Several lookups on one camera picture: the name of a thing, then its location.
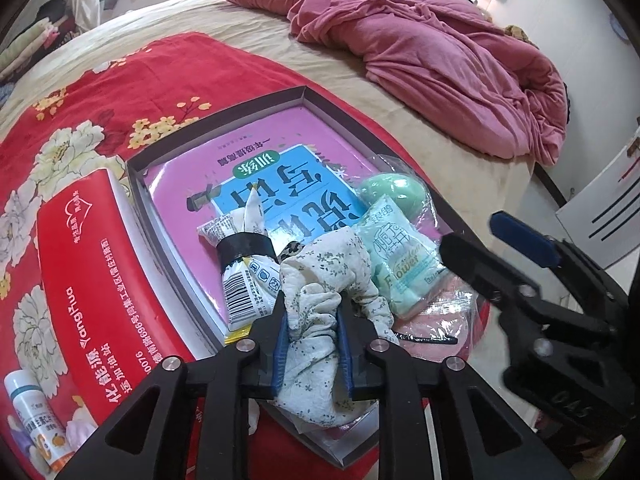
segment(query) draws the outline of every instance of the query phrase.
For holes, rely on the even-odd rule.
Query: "beige bed sheet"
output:
[[[225,0],[171,0],[119,16],[75,38],[32,68],[0,110],[0,141],[32,103],[107,60],[150,41],[199,31],[267,57],[322,85],[386,128],[414,157],[435,187],[482,241],[493,246],[486,223],[497,210],[514,210],[529,183],[529,157],[501,160],[470,150],[433,128],[379,86],[347,52],[301,44],[289,23]]]

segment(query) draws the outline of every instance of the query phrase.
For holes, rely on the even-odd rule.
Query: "barcode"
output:
[[[229,309],[229,323],[235,324],[255,316],[254,304],[244,283],[244,272],[237,272],[225,281],[225,301]]]

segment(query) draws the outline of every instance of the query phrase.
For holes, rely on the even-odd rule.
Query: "black tape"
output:
[[[268,256],[275,262],[278,261],[271,239],[258,233],[236,233],[222,238],[216,245],[216,250],[222,272],[245,256]]]

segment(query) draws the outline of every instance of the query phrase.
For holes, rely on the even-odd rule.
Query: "floral cloth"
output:
[[[283,66],[199,33],[179,34],[87,71],[78,81],[29,106],[0,144],[0,374],[30,368],[61,421],[75,421],[78,389],[68,370],[43,292],[36,214],[43,202],[77,178],[110,168],[125,188],[125,161],[217,110],[261,95],[308,85],[348,112],[406,160],[406,151],[378,124]],[[34,465],[12,433],[15,416],[0,394],[0,434],[32,478]],[[76,431],[72,424],[72,433]],[[250,473],[278,479],[362,478],[376,460],[338,471],[264,416],[253,437]]]
[[[371,259],[350,228],[324,234],[280,264],[289,322],[289,349],[282,389],[274,404],[324,428],[349,424],[370,402],[353,402],[336,381],[340,356],[336,312],[348,292],[380,337],[398,344],[394,318],[371,281]]]

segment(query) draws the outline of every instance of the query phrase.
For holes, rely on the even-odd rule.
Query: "green ball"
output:
[[[362,181],[358,194],[369,205],[385,195],[391,197],[410,221],[418,217],[427,200],[427,190],[420,180],[399,173],[370,176]]]

